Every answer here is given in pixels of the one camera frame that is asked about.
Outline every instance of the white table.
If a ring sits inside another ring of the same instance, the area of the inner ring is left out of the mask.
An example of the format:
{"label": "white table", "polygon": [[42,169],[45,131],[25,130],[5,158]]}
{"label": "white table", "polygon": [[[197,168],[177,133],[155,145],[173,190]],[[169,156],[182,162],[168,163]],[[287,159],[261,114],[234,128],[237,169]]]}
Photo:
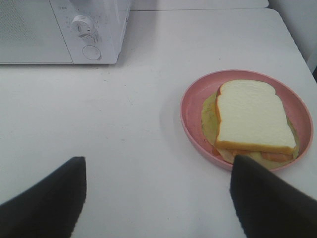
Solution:
{"label": "white table", "polygon": [[268,0],[132,0],[131,10],[265,8]]}
{"label": "white table", "polygon": [[[179,116],[186,88],[223,69],[287,84],[316,124],[317,85],[270,9],[132,12],[116,65],[1,66],[0,203],[83,155],[74,238],[244,238],[230,172],[194,149]],[[277,175],[317,198],[316,154],[314,139]]]}

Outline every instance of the bread slice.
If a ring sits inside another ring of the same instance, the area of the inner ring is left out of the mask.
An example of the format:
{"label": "bread slice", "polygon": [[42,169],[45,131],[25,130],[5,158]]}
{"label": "bread slice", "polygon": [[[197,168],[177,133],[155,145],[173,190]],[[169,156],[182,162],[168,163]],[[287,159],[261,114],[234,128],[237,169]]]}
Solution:
{"label": "bread slice", "polygon": [[232,80],[221,85],[216,103],[216,148],[292,154],[296,142],[281,99],[264,82]]}

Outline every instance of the white microwave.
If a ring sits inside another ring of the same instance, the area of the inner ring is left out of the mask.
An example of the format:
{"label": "white microwave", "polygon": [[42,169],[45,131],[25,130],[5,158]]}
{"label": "white microwave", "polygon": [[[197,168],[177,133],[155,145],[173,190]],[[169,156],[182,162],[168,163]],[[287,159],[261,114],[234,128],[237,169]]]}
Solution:
{"label": "white microwave", "polygon": [[0,0],[0,63],[116,63],[131,0]]}

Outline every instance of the microwave dial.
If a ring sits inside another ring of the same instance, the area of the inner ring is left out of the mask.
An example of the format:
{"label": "microwave dial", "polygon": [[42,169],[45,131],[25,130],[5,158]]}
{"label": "microwave dial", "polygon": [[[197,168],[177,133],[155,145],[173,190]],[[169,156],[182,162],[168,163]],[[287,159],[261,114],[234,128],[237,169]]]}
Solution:
{"label": "microwave dial", "polygon": [[70,26],[76,35],[81,38],[92,36],[96,32],[95,24],[88,16],[75,16]]}

